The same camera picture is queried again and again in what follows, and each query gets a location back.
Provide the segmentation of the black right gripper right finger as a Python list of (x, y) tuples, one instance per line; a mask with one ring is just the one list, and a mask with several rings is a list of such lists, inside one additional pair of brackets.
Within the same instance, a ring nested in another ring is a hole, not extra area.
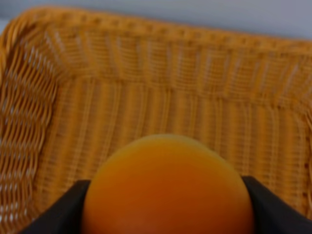
[(252, 176), (242, 177), (253, 205), (256, 234), (312, 234), (312, 221)]

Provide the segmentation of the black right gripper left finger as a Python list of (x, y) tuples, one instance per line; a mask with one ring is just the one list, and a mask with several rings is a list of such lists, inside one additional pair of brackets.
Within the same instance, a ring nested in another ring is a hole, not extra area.
[(84, 199), (89, 180), (77, 181), (63, 196), (38, 218), (20, 231), (21, 234), (79, 234)]

